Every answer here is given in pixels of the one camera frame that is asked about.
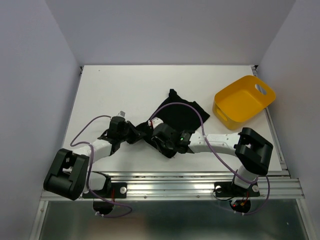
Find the white wall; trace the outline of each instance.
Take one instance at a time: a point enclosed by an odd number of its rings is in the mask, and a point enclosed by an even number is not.
[[[294,0],[46,0],[80,64],[258,64]]]
[[[286,163],[320,229],[320,1],[298,0],[258,67]]]
[[[0,239],[28,239],[79,66],[44,0],[0,2]]]

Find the yellow plastic bin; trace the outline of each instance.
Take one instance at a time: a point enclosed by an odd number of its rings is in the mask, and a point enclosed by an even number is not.
[[[212,111],[228,129],[235,130],[275,99],[275,92],[267,84],[248,75],[219,91]]]

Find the red wire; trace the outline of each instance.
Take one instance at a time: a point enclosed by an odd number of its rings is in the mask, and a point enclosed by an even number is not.
[[[111,198],[112,198],[112,201],[115,202],[115,189],[114,188],[112,189],[112,192],[111,192]]]
[[[246,200],[244,201],[244,203],[242,203],[243,205],[245,205],[247,203],[248,198],[249,198],[249,191],[246,192]]]

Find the glass panel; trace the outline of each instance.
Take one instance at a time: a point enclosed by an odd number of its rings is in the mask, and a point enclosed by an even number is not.
[[[255,209],[262,200],[252,201]],[[297,202],[270,200],[251,216],[225,211],[228,202],[130,202],[133,212],[106,219],[95,216],[90,201],[48,205],[42,240],[303,240],[308,239]]]

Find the white table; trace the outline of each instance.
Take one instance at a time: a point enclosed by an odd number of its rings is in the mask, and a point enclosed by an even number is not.
[[[94,117],[115,116],[119,111],[134,125],[146,121],[175,89],[187,101],[196,101],[210,118],[205,122],[207,134],[240,132],[228,130],[213,114],[215,94],[245,76],[252,75],[250,66],[224,65],[86,65],[67,127],[63,147]],[[93,142],[109,127],[108,119],[98,119],[79,137],[79,141]],[[274,145],[265,112],[248,122],[250,127]],[[224,161],[237,169],[240,161],[221,154]],[[212,153],[179,154],[168,159],[146,142],[122,143],[111,157],[99,160],[94,171],[102,172],[227,172]],[[269,171],[281,171],[280,159],[273,148]]]

